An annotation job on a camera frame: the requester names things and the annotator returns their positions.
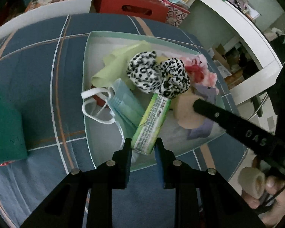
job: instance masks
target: black and white scrunchie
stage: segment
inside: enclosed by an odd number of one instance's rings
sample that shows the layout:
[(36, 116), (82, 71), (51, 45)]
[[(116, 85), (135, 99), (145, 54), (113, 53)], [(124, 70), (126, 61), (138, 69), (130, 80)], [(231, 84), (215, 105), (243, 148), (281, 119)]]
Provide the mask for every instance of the black and white scrunchie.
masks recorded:
[(145, 51), (131, 59), (127, 75), (138, 88), (170, 99), (189, 89), (190, 78), (181, 60), (170, 58), (157, 65), (155, 58), (156, 51)]

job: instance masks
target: silver screw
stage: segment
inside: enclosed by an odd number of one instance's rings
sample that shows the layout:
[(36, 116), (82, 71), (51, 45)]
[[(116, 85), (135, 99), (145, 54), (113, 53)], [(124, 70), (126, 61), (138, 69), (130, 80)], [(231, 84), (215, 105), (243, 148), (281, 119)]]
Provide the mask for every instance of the silver screw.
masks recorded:
[(107, 161), (107, 166), (114, 166), (114, 165), (115, 165), (115, 161), (114, 160)]
[(72, 174), (72, 175), (77, 175), (79, 172), (80, 172), (80, 170), (79, 170), (78, 168), (73, 168), (73, 169), (71, 170), (71, 174)]
[(216, 174), (216, 169), (213, 169), (213, 168), (209, 168), (208, 169), (208, 173), (210, 174), (210, 175), (215, 175)]
[(175, 166), (181, 166), (181, 161), (179, 161), (179, 160), (174, 160), (174, 161), (173, 161), (173, 165), (175, 165)]

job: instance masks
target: green container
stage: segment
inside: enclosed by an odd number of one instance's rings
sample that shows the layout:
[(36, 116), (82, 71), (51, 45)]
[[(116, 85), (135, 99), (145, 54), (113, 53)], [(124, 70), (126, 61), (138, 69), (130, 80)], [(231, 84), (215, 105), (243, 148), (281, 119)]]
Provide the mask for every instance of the green container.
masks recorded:
[(0, 164), (27, 156), (21, 114), (0, 95)]

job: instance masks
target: blue face mask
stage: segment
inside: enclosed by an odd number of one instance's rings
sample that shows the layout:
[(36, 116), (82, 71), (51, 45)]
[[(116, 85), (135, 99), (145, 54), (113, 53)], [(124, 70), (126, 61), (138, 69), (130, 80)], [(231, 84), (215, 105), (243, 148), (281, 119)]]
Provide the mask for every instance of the blue face mask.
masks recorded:
[[(83, 99), (93, 95), (97, 95), (99, 98), (106, 101), (106, 104), (96, 115), (90, 115), (86, 112), (85, 106), (89, 103), (92, 104), (92, 114), (96, 108), (96, 100), (91, 98), (83, 103), (82, 112), (89, 118), (100, 123), (116, 123), (123, 142), (125, 138), (132, 138), (145, 113), (145, 109), (141, 106), (127, 85), (121, 79), (117, 79), (108, 89), (96, 87), (81, 93)], [(98, 118), (106, 105), (109, 106), (111, 110), (110, 114), (112, 115), (112, 119), (107, 121)]]

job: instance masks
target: green juice box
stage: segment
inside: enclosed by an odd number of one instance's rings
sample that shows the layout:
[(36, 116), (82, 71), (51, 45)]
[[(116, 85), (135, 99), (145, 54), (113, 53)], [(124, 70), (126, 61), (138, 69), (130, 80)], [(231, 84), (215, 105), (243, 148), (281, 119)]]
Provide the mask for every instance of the green juice box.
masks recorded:
[(153, 94), (148, 108), (132, 138), (131, 147), (145, 155), (151, 154), (160, 128), (166, 119), (171, 99)]

